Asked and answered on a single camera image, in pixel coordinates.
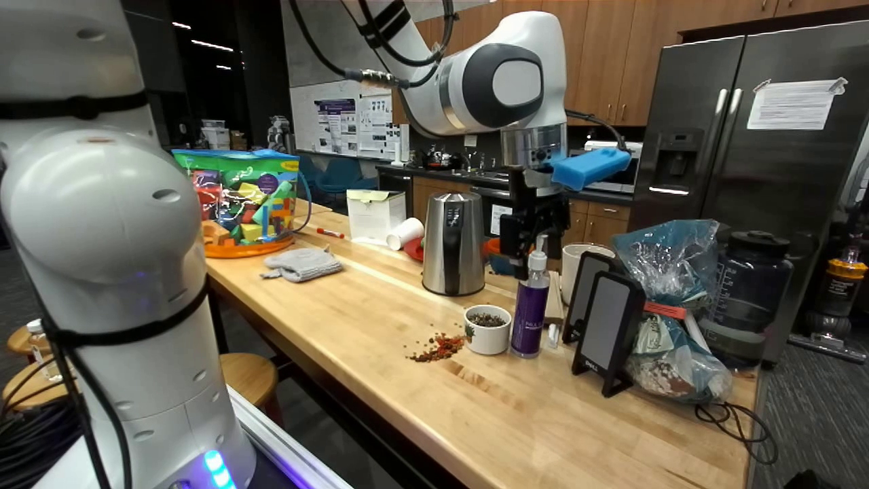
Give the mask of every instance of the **wooden table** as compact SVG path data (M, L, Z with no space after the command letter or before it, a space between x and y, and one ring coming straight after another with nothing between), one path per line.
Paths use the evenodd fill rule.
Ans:
M310 228L348 232L314 208ZM302 350L337 384L467 486L747 486L750 458L690 409L639 388L599 398L599 379L569 375L573 349L538 359L474 356L419 364L431 336L461 336L461 310L514 310L516 284L488 274L461 299L421 288L421 268L378 247L305 234L295 247L328 247L345 273L314 284L261 280L262 258L209 261L209 280L252 310L272 340ZM754 405L754 379L732 403Z

